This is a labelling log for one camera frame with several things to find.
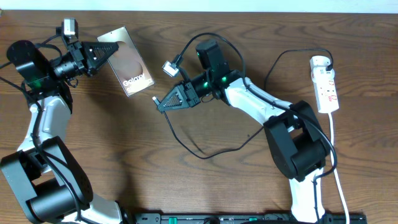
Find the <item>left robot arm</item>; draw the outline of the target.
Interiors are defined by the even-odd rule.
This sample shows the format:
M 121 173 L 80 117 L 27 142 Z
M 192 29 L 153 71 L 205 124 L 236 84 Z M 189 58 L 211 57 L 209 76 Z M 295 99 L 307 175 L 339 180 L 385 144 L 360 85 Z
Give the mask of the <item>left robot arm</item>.
M 66 41 L 67 52 L 48 60 L 39 44 L 14 42 L 9 63 L 22 75 L 31 120 L 17 151 L 1 159 L 1 171 L 32 223 L 131 223 L 117 202 L 93 192 L 90 181 L 64 143 L 72 115 L 71 88 L 92 76 L 118 50 L 116 43 Z

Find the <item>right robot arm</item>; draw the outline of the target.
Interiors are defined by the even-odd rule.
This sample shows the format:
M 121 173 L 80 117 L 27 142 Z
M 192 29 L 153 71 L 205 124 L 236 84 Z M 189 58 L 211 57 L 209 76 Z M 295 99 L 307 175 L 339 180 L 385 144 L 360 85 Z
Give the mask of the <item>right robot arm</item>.
M 224 58 L 215 39 L 199 43 L 195 50 L 204 71 L 191 79 L 180 64 L 183 55 L 166 61 L 163 71 L 183 80 L 176 84 L 163 100 L 155 99 L 157 109 L 193 108 L 206 95 L 240 109 L 262 125 L 272 159 L 289 180 L 292 194 L 291 212 L 297 222 L 321 223 L 322 207 L 320 180 L 326 157 L 335 157 L 335 148 L 325 135 L 311 106 L 305 101 L 296 104 L 280 100 L 257 87 L 246 76 L 245 69 L 233 70 Z

